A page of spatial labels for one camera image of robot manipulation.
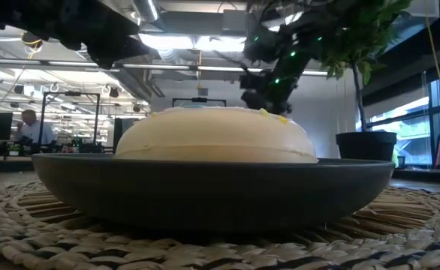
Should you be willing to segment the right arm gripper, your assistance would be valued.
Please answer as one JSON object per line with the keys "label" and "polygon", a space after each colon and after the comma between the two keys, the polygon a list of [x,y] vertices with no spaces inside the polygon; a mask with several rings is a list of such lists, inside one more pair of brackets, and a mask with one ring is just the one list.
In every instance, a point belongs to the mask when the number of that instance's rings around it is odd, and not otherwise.
{"label": "right arm gripper", "polygon": [[274,73],[266,73],[259,90],[260,94],[256,91],[245,91],[241,100],[252,110],[264,109],[275,115],[288,115],[292,113],[288,98],[297,87],[298,79],[298,76],[277,76]]}

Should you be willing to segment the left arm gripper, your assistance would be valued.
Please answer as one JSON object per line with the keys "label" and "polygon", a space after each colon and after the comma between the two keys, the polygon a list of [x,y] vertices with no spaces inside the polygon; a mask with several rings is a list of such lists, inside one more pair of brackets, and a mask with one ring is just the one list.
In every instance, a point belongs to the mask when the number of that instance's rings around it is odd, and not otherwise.
{"label": "left arm gripper", "polygon": [[96,0],[65,0],[55,24],[56,38],[71,50],[83,44],[100,68],[119,60],[149,54],[149,47],[133,37],[139,27]]}

